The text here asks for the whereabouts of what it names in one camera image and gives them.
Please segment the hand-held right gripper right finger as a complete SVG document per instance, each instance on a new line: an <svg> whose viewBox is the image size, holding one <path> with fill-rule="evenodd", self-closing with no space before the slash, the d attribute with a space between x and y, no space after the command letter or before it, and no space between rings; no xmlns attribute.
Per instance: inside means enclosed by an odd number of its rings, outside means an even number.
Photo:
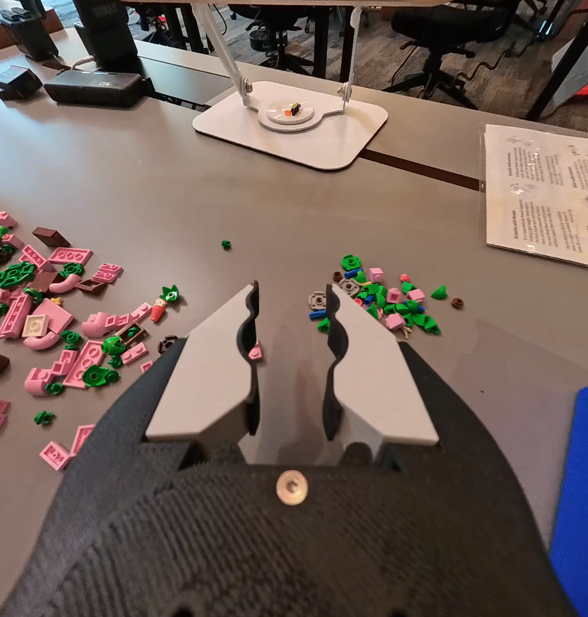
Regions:
<svg viewBox="0 0 588 617"><path fill-rule="evenodd" d="M436 445L437 430L395 336L337 284L327 286L333 361L321 419L342 445Z"/></svg>

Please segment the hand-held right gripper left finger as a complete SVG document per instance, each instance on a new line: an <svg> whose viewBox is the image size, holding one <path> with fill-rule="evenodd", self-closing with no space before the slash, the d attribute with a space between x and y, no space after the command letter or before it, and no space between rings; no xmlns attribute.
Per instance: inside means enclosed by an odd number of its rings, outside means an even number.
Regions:
<svg viewBox="0 0 588 617"><path fill-rule="evenodd" d="M190 331L146 429L149 441L238 443L260 421L259 283L253 281Z"/></svg>

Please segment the heap of mixed tiny pieces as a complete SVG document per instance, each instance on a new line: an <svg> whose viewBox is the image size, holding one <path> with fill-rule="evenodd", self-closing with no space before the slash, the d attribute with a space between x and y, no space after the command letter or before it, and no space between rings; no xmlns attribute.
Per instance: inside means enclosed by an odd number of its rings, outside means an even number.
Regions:
<svg viewBox="0 0 588 617"><path fill-rule="evenodd" d="M387 326L399 338L456 339L472 316L462 299L459 280L448 272L447 260L421 251L379 252L348 243L328 251L313 251L312 260L297 275L298 321L328 330L326 284L336 284L347 299Z"/></svg>

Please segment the pile of small toy bricks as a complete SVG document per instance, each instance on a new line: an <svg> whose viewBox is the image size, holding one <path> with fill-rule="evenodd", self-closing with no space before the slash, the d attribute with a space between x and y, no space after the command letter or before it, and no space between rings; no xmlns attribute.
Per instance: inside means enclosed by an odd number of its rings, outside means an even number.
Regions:
<svg viewBox="0 0 588 617"><path fill-rule="evenodd" d="M150 312L177 301L178 288L163 287L154 306L144 303L122 316L96 313L83 323L82 333L77 333L69 328L74 315L55 303L53 295L82 287L84 266L91 255L90 250L70 247L57 248L50 258L43 258L25 244L17 264L26 261L36 265L33 281L0 289L0 340L22 339L24 345L39 352L65 342L59 359L51 367L35 367L27 375L23 388L30 396L52 397L68 389L101 389L118 382L120 366L143 359L148 353L143 320ZM25 320L32 314L50 316L48 332L43 337L23 338ZM164 386L156 387L156 407L169 378L166 377ZM154 412L148 412L148 425ZM196 444L210 451L220 443Z"/></svg>

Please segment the brown square brick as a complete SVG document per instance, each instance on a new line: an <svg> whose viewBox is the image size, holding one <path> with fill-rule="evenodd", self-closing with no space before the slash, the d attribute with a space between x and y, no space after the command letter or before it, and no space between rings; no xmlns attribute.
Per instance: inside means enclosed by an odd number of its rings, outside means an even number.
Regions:
<svg viewBox="0 0 588 617"><path fill-rule="evenodd" d="M72 247L72 244L55 229L37 227L33 230L32 234L45 246L53 249Z"/></svg>

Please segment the green web piece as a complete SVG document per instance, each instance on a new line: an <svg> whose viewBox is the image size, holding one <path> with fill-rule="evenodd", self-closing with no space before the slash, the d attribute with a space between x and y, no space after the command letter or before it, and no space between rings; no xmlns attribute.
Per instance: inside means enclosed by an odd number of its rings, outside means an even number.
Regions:
<svg viewBox="0 0 588 617"><path fill-rule="evenodd" d="M0 289L9 289L33 281L36 265L26 261L10 265L0 271Z"/></svg>

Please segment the blue storage bin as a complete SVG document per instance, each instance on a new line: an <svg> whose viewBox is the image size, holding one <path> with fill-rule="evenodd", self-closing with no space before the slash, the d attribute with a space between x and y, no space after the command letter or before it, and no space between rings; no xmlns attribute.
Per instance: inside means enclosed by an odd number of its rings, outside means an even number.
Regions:
<svg viewBox="0 0 588 617"><path fill-rule="evenodd" d="M576 395L550 559L576 612L588 616L588 387Z"/></svg>

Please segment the printed instruction sheet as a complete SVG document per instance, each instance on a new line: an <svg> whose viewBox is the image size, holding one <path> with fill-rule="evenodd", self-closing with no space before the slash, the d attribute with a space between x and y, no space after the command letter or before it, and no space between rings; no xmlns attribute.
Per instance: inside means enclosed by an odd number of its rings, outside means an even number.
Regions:
<svg viewBox="0 0 588 617"><path fill-rule="evenodd" d="M588 138L487 124L485 239L588 267Z"/></svg>

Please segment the white board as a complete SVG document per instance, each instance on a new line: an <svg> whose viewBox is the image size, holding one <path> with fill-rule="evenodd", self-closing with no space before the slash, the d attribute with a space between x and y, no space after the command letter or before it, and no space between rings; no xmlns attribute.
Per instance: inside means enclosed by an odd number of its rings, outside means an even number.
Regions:
<svg viewBox="0 0 588 617"><path fill-rule="evenodd" d="M354 159L379 132L388 112L374 104L350 102L361 5L352 10L354 30L348 79L336 94L274 81L248 80L236 64L207 4L192 4L197 21L213 40L236 92L193 120L202 135L321 171L336 171ZM283 111L300 103L301 113Z"/></svg>

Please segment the grey desk hatch lid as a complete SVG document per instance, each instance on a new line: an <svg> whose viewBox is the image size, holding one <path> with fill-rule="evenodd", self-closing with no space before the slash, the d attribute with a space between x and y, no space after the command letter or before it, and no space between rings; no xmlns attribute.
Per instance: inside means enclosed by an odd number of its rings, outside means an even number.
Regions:
<svg viewBox="0 0 588 617"><path fill-rule="evenodd" d="M150 82L148 96L192 109L210 106L210 101L231 88L229 78L148 58L136 58L134 68Z"/></svg>

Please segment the long black bar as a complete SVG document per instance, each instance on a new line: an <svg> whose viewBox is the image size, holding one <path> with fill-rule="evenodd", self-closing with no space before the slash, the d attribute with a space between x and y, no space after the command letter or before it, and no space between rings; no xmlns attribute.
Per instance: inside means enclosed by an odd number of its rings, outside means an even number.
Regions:
<svg viewBox="0 0 588 617"><path fill-rule="evenodd" d="M128 109L146 96L144 80L136 73L63 71L43 83L51 99L64 105Z"/></svg>

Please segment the small flat black device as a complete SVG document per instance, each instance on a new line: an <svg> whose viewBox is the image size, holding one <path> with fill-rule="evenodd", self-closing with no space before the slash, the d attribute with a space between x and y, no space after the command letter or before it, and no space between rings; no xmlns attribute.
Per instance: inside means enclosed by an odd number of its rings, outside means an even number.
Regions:
<svg viewBox="0 0 588 617"><path fill-rule="evenodd" d="M10 66L0 73L0 100L27 100L43 87L40 78L28 68Z"/></svg>

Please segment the black office chair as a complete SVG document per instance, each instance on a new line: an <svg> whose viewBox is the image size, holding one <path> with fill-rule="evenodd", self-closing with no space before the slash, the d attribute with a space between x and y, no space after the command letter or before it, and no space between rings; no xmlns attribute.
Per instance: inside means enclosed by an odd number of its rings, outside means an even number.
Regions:
<svg viewBox="0 0 588 617"><path fill-rule="evenodd" d="M308 5L249 5L229 4L229 9L237 16L250 19L258 32L255 36L256 51L262 50L266 59L262 67L290 71L300 75L311 75L305 67L314 67L312 60L293 56L286 51L288 32L298 31L300 19L308 17Z"/></svg>
<svg viewBox="0 0 588 617"><path fill-rule="evenodd" d="M428 50L423 69L405 80L384 89L401 93L421 87L421 95L429 100L439 89L459 105L471 110L477 106L466 96L465 78L441 69L444 56L455 54L474 58L466 49L468 43L487 43L506 33L519 8L520 1L454 1L434 7L397 8L391 19L393 31L410 39L410 44Z"/></svg>

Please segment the black device with green mark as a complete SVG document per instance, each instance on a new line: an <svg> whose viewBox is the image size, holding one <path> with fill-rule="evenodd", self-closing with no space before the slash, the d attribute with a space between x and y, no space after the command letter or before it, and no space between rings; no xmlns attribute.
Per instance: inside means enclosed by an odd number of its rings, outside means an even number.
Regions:
<svg viewBox="0 0 588 617"><path fill-rule="evenodd" d="M0 24L28 58L43 62L58 56L58 48L44 26L44 13L26 7L0 10Z"/></svg>

